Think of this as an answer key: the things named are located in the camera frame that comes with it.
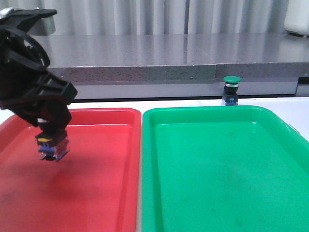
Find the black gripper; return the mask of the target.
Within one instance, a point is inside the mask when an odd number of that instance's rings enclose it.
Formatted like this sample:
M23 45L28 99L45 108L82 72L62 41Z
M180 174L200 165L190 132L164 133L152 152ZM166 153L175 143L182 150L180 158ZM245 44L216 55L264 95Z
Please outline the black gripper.
M56 14L55 9L0 11L0 107L46 134L65 129L72 119L68 105L78 93L71 82L48 71L48 54L30 33Z

